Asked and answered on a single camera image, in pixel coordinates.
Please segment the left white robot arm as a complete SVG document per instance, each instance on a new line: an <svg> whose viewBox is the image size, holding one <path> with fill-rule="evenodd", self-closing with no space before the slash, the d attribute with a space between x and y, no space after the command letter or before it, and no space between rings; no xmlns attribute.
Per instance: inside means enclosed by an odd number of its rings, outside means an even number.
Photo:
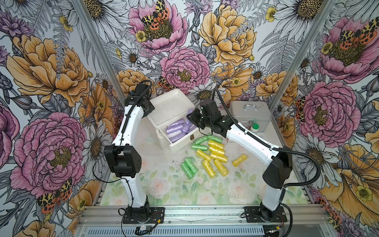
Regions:
<svg viewBox="0 0 379 237"><path fill-rule="evenodd" d="M128 196L128 205L124 216L145 221L150 216L150 204L143 191L138 173L142 167L142 158L134 147L142 118L155 108L150 102L152 81L138 83L125 99L125 108L120 129L112 144L106 146L104 155L111 173L113 173Z"/></svg>

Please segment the white drawer cabinet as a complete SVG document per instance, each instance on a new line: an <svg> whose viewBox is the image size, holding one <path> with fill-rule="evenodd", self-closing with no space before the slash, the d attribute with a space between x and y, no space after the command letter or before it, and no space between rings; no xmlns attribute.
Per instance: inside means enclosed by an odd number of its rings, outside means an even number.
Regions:
<svg viewBox="0 0 379 237"><path fill-rule="evenodd" d="M202 136L197 127L175 143L167 135L167 126L185 119L188 111L194 109L194 104L179 89L164 93L150 102L155 109L147 115L146 126L162 150L177 152Z"/></svg>

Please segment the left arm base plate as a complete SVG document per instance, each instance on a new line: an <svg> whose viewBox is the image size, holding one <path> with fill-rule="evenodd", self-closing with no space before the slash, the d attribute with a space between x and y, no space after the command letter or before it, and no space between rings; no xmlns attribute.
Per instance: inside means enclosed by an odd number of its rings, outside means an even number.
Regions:
<svg viewBox="0 0 379 237"><path fill-rule="evenodd" d="M122 215L123 224L161 224L164 222L164 207L127 207Z"/></svg>

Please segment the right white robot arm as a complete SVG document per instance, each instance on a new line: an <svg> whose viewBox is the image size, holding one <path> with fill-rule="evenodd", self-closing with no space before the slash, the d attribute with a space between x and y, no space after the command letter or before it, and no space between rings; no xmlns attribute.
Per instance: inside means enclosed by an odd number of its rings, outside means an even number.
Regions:
<svg viewBox="0 0 379 237"><path fill-rule="evenodd" d="M201 102L200 108L194 109L187 118L200 129L208 127L213 133L238 143L266 165L263 173L265 196L258 217L266 222L273 221L284 197L285 181L292 172L292 156L250 132L230 113L223 116L216 102L211 99Z"/></svg>

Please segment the white pulled-out drawer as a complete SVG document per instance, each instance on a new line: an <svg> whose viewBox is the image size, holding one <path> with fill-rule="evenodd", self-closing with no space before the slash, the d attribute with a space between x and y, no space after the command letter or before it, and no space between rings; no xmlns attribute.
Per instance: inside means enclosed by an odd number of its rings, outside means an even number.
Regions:
<svg viewBox="0 0 379 237"><path fill-rule="evenodd" d="M162 150L178 151L200 138L198 127L186 116L175 119L163 128L158 129L158 141Z"/></svg>

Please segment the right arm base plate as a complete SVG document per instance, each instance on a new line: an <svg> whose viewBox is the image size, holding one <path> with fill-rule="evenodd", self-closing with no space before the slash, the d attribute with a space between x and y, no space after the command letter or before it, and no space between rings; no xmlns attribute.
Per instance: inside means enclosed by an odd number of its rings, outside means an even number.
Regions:
<svg viewBox="0 0 379 237"><path fill-rule="evenodd" d="M264 206L245 206L243 213L248 223L287 222L284 208L281 205L275 211L271 211Z"/></svg>

